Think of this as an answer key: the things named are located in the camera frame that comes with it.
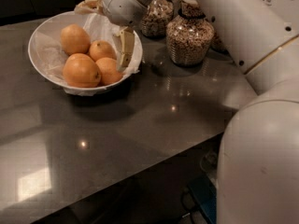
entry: bowl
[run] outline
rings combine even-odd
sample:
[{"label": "bowl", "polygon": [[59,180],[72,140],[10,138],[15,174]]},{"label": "bowl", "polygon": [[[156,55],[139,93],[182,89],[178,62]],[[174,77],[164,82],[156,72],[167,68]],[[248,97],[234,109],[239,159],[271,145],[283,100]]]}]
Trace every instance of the bowl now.
[{"label": "bowl", "polygon": [[36,71],[46,80],[62,87],[66,93],[93,96],[111,91],[131,74],[139,71],[143,49],[138,34],[134,32],[135,44],[132,59],[123,71],[123,78],[120,81],[96,88],[77,88],[67,85],[63,78],[63,68],[68,55],[62,50],[60,32],[70,24],[77,24],[84,28],[92,42],[96,39],[108,41],[117,51],[118,56],[120,55],[113,42],[113,34],[120,30],[120,26],[112,24],[107,17],[98,14],[80,15],[74,11],[59,14],[40,24],[32,33],[28,44],[30,61]]}]

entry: countertop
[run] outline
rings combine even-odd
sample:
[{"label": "countertop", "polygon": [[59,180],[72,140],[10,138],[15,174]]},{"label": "countertop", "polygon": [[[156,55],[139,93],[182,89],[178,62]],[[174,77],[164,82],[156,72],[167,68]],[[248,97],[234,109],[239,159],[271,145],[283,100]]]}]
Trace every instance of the countertop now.
[{"label": "countertop", "polygon": [[142,35],[138,74],[66,94],[27,54],[42,21],[0,27],[0,223],[31,223],[223,133],[256,97],[229,55],[180,68]]}]

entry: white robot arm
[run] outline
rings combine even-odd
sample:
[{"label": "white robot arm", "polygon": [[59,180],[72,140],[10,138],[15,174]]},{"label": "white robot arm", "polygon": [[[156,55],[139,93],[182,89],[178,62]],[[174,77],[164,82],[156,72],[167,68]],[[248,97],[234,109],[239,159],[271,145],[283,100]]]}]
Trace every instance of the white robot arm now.
[{"label": "white robot arm", "polygon": [[[299,223],[298,31],[260,0],[197,0],[258,98],[232,118],[218,166],[219,224]],[[117,24],[149,0],[103,0]]]}]

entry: gray countertop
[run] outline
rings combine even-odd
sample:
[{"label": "gray countertop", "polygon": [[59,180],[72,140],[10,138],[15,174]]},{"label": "gray countertop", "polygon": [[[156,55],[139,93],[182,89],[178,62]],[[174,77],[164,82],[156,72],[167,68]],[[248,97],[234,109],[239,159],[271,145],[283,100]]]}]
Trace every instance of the gray countertop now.
[{"label": "gray countertop", "polygon": [[30,223],[222,133],[255,96],[228,55],[180,68],[140,36],[141,71],[94,97],[66,94],[27,55],[42,22],[0,27],[0,223]]}]

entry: dark floor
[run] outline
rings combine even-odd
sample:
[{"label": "dark floor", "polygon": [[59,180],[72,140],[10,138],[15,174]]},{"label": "dark floor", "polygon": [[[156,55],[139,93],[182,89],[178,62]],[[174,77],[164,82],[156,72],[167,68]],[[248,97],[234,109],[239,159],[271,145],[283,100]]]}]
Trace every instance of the dark floor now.
[{"label": "dark floor", "polygon": [[[207,140],[35,224],[178,223],[178,218],[188,213],[180,200],[183,190],[203,173],[200,161],[210,149],[217,152],[220,140],[221,135]],[[201,217],[198,220],[196,224],[205,223]]]}]

